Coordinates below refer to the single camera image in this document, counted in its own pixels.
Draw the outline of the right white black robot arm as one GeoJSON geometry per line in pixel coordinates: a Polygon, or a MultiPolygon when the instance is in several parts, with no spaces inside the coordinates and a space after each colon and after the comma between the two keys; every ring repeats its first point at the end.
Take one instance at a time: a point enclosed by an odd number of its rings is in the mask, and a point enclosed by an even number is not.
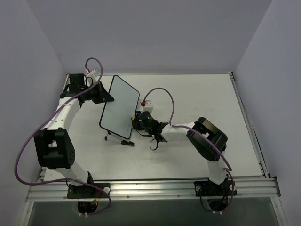
{"type": "Polygon", "coordinates": [[[220,194],[225,190],[225,168],[228,162],[225,160],[224,152],[228,138],[209,120],[200,117],[195,122],[171,125],[154,119],[148,111],[138,112],[131,120],[133,129],[145,131],[157,144],[190,141],[197,152],[207,160],[210,191],[220,194]]]}

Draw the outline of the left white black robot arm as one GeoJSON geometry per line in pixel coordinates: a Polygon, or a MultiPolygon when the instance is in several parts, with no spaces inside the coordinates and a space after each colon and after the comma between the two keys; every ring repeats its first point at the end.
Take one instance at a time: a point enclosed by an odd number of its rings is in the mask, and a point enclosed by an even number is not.
{"type": "Polygon", "coordinates": [[[65,87],[60,95],[58,113],[34,135],[38,162],[71,178],[71,184],[78,186],[78,192],[83,197],[94,194],[95,185],[88,171],[85,171],[75,161],[75,148],[68,130],[76,113],[86,101],[95,104],[113,102],[114,98],[98,81],[100,72],[95,69],[87,75],[83,73],[68,74],[65,87]]]}

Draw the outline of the small black-framed whiteboard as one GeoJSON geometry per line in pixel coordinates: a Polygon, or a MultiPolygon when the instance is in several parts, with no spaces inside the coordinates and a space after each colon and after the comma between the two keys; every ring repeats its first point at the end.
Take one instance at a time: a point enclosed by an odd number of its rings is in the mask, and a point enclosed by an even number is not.
{"type": "Polygon", "coordinates": [[[130,139],[132,133],[131,118],[137,110],[140,93],[121,77],[114,75],[109,88],[114,101],[105,103],[100,118],[100,128],[130,139]]]}

